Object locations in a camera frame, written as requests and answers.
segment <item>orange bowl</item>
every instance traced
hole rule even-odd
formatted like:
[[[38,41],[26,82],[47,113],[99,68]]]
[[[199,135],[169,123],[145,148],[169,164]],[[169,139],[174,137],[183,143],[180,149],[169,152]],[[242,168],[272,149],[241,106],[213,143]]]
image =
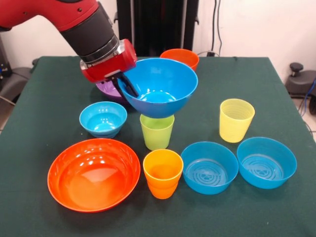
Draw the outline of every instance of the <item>orange bowl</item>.
[[[139,175],[139,159],[129,146],[97,138],[64,150],[51,165],[47,184],[53,198],[64,207],[99,212],[123,201]]]
[[[183,48],[173,48],[163,52],[160,58],[173,59],[175,61],[184,63],[191,67],[194,71],[197,69],[199,57],[196,53],[183,49]]]

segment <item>orange cup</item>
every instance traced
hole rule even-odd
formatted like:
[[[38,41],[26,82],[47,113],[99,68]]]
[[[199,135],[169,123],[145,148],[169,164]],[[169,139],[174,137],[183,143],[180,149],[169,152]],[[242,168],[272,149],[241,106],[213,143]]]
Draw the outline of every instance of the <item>orange cup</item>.
[[[178,186],[183,161],[174,151],[159,149],[150,152],[143,161],[147,184],[153,196],[167,199]]]
[[[188,65],[194,71],[197,69],[199,62],[199,57],[196,53],[183,48],[174,48],[167,50],[160,55],[160,58],[169,58],[179,61]]]

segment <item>blue bowl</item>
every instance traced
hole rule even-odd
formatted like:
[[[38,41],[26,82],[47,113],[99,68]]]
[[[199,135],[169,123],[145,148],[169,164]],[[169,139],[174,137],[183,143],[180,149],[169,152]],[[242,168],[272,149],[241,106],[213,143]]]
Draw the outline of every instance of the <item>blue bowl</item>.
[[[294,154],[284,144],[266,137],[244,140],[237,149],[239,171],[253,186],[274,189],[296,171]]]
[[[238,174],[235,155],[214,142],[197,142],[181,154],[183,177],[191,189],[200,194],[224,191]]]
[[[126,119],[126,109],[120,104],[108,101],[89,105],[79,116],[81,126],[98,138],[115,137]]]
[[[160,119],[179,111],[198,86],[198,77],[187,65],[165,58],[149,58],[136,62],[125,75],[139,96],[128,93],[125,84],[118,85],[127,101],[143,115]]]

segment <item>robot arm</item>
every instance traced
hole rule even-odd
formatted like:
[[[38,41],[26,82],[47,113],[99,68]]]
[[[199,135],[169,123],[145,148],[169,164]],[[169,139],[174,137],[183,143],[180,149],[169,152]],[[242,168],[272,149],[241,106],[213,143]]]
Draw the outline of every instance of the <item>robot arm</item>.
[[[36,15],[47,18],[81,58],[81,70],[93,83],[121,77],[135,67],[132,44],[116,37],[96,0],[0,0],[0,9],[0,31],[9,31]]]

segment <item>floor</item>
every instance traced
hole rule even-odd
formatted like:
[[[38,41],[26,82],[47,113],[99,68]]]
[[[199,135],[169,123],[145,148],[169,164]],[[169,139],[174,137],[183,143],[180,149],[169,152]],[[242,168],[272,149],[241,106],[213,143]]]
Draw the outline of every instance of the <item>floor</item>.
[[[301,99],[293,99],[293,102],[297,108],[299,107],[301,101],[302,101]],[[14,109],[14,106],[10,105],[7,102],[0,101],[0,134],[2,130],[4,129],[5,124],[7,120],[9,119],[13,109]],[[315,131],[313,132],[313,137],[314,137],[314,140],[316,141],[316,116],[311,115],[309,110],[306,109],[306,113],[303,116],[303,120],[309,125],[312,131]]]

